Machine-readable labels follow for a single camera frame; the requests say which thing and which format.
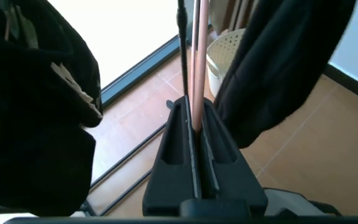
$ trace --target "black cloth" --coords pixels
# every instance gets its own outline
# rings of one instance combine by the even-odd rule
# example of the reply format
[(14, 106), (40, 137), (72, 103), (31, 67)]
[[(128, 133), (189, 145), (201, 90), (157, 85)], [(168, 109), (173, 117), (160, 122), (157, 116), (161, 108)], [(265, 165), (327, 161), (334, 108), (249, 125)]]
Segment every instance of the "black cloth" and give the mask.
[[(98, 63), (48, 1), (11, 3), (34, 25), (39, 47), (30, 49), (12, 34), (4, 40), (7, 19), (0, 9), (0, 205), (71, 215), (90, 189), (96, 143), (82, 127), (102, 119)], [(99, 115), (52, 62), (67, 68)]]
[(239, 148), (307, 99), (355, 0), (260, 0), (214, 105)]

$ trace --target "black cord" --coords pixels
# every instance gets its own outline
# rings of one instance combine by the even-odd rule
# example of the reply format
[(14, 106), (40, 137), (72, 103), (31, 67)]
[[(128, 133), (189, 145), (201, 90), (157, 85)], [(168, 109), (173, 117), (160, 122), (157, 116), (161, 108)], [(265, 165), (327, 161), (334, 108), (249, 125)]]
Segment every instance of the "black cord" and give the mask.
[(186, 30), (187, 30), (187, 12), (184, 0), (178, 0), (177, 24), (179, 28), (180, 41), (180, 60), (181, 74), (183, 79), (183, 91), (188, 95), (188, 70), (187, 70), (187, 52), (186, 52)]

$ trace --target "basket handle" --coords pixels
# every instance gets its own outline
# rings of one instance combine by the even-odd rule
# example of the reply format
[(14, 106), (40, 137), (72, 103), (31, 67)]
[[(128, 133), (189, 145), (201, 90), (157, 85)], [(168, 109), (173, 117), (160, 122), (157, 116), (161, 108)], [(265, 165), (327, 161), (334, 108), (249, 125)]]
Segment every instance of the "basket handle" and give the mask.
[(218, 66), (216, 66), (216, 64), (212, 61), (211, 57), (209, 57), (209, 55), (206, 55), (206, 60), (208, 61), (208, 63), (218, 72), (218, 80), (221, 81), (222, 79), (222, 74), (221, 71), (218, 69)]

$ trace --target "brown curtain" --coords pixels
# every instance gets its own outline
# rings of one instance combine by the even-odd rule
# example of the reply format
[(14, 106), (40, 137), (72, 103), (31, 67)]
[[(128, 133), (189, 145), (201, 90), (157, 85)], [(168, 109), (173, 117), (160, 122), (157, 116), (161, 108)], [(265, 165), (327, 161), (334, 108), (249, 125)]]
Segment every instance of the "brown curtain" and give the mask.
[(217, 35), (245, 28), (258, 0), (209, 0), (209, 19)]

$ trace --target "white basket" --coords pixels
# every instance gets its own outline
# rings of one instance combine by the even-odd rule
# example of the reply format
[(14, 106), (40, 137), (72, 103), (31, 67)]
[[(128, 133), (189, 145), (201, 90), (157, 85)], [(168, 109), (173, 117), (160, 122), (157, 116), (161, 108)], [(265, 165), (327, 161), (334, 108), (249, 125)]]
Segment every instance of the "white basket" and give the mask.
[(239, 29), (214, 40), (206, 50), (209, 88), (213, 96), (219, 87), (237, 52), (245, 29)]

